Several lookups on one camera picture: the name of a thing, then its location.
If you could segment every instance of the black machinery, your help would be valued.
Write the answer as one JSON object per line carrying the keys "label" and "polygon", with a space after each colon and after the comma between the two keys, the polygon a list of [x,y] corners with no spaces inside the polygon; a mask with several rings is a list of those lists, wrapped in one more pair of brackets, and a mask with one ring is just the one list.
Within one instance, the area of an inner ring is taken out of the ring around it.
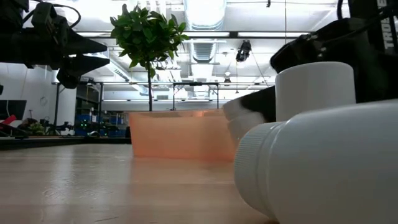
{"label": "black machinery", "polygon": [[320,30],[284,45],[272,58],[279,73],[296,65],[336,61],[354,68],[357,103],[398,98],[396,0],[349,0],[350,18],[342,18]]}
{"label": "black machinery", "polygon": [[[37,1],[36,8],[22,18],[23,11],[29,11],[29,0],[0,0],[0,62],[23,63],[27,68],[49,65],[59,69],[57,78],[65,88],[76,88],[82,75],[109,63],[109,59],[84,54],[104,52],[107,46],[72,30],[81,19],[76,9]],[[79,19],[69,26],[55,7],[71,8]],[[30,17],[34,27],[23,28]]]}

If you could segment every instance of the white bottle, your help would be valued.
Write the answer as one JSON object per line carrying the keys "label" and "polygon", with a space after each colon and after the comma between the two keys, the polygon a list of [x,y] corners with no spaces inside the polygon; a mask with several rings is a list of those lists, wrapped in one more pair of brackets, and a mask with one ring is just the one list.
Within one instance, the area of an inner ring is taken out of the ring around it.
{"label": "white bottle", "polygon": [[398,101],[260,124],[240,143],[235,181],[281,224],[398,223]]}

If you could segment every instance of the potted plant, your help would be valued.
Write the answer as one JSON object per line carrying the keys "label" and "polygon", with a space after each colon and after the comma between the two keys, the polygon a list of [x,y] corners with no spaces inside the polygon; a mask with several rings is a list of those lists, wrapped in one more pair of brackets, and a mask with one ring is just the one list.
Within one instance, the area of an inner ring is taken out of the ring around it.
{"label": "potted plant", "polygon": [[149,111],[152,111],[151,79],[155,76],[155,68],[163,70],[154,64],[178,56],[177,47],[189,39],[182,34],[186,24],[183,22],[178,25],[174,15],[167,20],[155,11],[149,12],[138,6],[129,12],[126,4],[123,4],[122,14],[118,18],[111,17],[111,23],[114,26],[111,37],[123,49],[119,57],[128,55],[131,59],[130,68],[139,64],[148,71]]}

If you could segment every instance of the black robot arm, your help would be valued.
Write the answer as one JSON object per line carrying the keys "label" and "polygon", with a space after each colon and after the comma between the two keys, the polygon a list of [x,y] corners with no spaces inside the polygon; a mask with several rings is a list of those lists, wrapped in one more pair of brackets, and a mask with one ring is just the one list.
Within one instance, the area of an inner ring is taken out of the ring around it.
{"label": "black robot arm", "polygon": [[[23,63],[27,68],[49,65],[59,69],[57,78],[65,88],[76,88],[82,75],[110,63],[107,58],[84,54],[107,51],[107,46],[78,35],[54,6],[61,7],[40,2],[23,19],[22,10],[29,9],[28,0],[0,0],[0,62]],[[22,28],[30,16],[34,27]]]}
{"label": "black robot arm", "polygon": [[368,31],[379,21],[396,15],[396,10],[396,4],[377,8],[369,19],[339,19],[314,33],[302,35],[284,45],[271,58],[271,66],[279,73],[305,63],[347,63],[354,68],[358,103],[398,98],[398,78],[392,69],[398,57],[377,47],[372,39],[375,34]]}

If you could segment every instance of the cable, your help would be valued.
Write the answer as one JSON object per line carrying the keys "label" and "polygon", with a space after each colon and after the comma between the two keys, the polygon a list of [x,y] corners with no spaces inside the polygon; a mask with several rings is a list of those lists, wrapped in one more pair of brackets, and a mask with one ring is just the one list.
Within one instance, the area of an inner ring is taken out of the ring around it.
{"label": "cable", "polygon": [[26,21],[28,21],[29,18],[33,16],[33,13],[34,13],[34,12],[35,12],[34,9],[33,9],[32,11],[30,11],[30,12],[28,13],[28,15],[26,15],[25,18],[22,20],[22,24],[24,24]]}
{"label": "cable", "polygon": [[7,115],[8,115],[8,117],[10,117],[10,111],[8,111],[8,100],[7,100],[7,103],[6,103],[6,109],[7,109]]}
{"label": "cable", "polygon": [[76,22],[74,22],[72,25],[70,25],[70,28],[71,28],[71,29],[74,28],[74,27],[75,27],[77,24],[79,24],[79,22],[81,21],[81,14],[80,14],[80,12],[77,11],[77,9],[75,9],[74,7],[64,6],[64,5],[61,5],[61,4],[53,4],[53,6],[54,6],[54,7],[66,7],[66,8],[71,9],[71,10],[73,10],[73,11],[75,11],[75,12],[77,13],[78,19],[77,19]]}
{"label": "cable", "polygon": [[260,71],[260,74],[261,74],[262,79],[264,79],[264,81],[267,82],[267,81],[266,81],[266,78],[264,77],[264,74],[263,74],[262,71],[261,71],[261,68],[260,68],[259,64],[257,63],[256,57],[254,56],[253,51],[251,51],[251,54],[253,55],[254,61],[256,62],[257,68],[258,68],[259,71]]}
{"label": "cable", "polygon": [[343,1],[344,0],[338,0],[337,2],[337,19],[343,19]]}
{"label": "cable", "polygon": [[[74,7],[64,6],[64,5],[61,5],[61,4],[53,4],[53,6],[54,6],[54,7],[66,7],[66,8],[69,8],[69,9],[71,9],[71,10],[73,10],[73,11],[75,11],[75,12],[77,13],[78,19],[77,19],[76,22],[74,22],[72,25],[70,25],[70,28],[71,28],[71,29],[74,28],[74,27],[81,21],[81,14],[80,14],[80,12],[77,11],[77,9],[75,9]],[[25,22],[27,22],[27,21],[29,20],[29,18],[31,18],[31,17],[33,16],[34,11],[35,11],[35,9],[33,9],[32,11],[30,11],[30,12],[28,13],[28,15],[25,16],[25,18],[22,20],[22,23],[23,23],[23,24],[24,24]]]}
{"label": "cable", "polygon": [[238,61],[236,61],[236,93],[239,93],[238,91]]}
{"label": "cable", "polygon": [[285,0],[285,44],[287,44],[287,0]]}
{"label": "cable", "polygon": [[22,85],[22,93],[21,93],[21,97],[20,97],[20,99],[22,99],[22,96],[24,95],[24,90],[25,90],[25,83],[26,83],[26,77],[27,77],[27,71],[28,71],[29,69],[28,68],[26,68],[26,72],[25,72],[25,79],[24,79],[24,84]]}

